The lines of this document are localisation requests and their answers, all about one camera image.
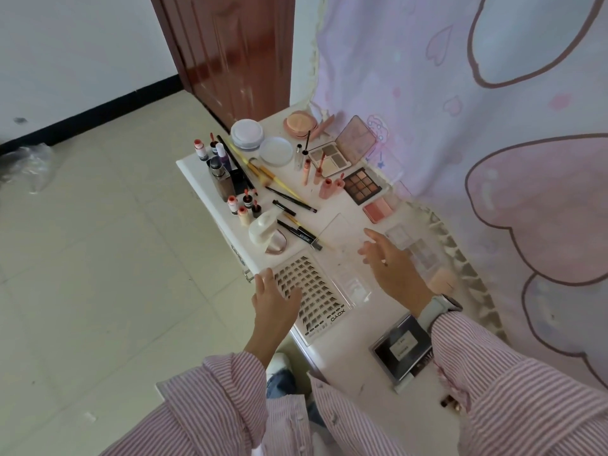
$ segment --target jeans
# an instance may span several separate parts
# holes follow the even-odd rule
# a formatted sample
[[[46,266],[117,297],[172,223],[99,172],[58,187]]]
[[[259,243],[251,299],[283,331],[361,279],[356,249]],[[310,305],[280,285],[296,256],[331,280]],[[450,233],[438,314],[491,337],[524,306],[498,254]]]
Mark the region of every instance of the jeans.
[[[295,395],[295,377],[287,368],[284,368],[270,378],[266,383],[266,398],[281,398],[285,395]],[[308,420],[325,427],[323,418],[319,413],[317,404],[312,402],[307,406]]]

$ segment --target cartoon curtain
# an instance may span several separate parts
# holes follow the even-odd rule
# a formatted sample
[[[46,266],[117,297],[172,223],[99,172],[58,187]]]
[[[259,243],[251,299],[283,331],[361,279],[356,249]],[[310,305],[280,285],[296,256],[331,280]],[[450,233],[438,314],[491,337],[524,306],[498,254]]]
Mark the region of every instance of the cartoon curtain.
[[[608,3],[327,0],[313,105],[445,223],[511,344],[608,388]]]

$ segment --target tile floor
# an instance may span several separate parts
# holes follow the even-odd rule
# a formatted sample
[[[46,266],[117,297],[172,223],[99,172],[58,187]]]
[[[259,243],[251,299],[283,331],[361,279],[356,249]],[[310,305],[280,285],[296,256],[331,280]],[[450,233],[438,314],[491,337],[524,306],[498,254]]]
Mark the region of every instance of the tile floor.
[[[57,145],[40,194],[0,187],[0,455],[95,456],[246,343],[252,286],[175,165],[211,131],[180,92]]]

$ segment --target door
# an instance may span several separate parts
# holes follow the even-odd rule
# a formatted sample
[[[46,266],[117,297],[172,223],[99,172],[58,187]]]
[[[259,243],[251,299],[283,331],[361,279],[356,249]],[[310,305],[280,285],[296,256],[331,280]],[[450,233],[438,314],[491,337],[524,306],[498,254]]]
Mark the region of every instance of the door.
[[[295,0],[152,2],[186,90],[228,128],[289,106]]]

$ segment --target watch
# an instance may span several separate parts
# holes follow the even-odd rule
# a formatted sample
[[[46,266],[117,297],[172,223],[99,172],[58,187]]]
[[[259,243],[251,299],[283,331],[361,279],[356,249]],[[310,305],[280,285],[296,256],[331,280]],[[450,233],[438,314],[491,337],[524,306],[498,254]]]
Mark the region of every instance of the watch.
[[[425,331],[430,332],[430,327],[433,322],[437,320],[437,317],[450,311],[462,312],[462,306],[456,299],[446,296],[445,294],[433,296],[430,302],[420,313],[420,316],[417,319],[418,324]]]

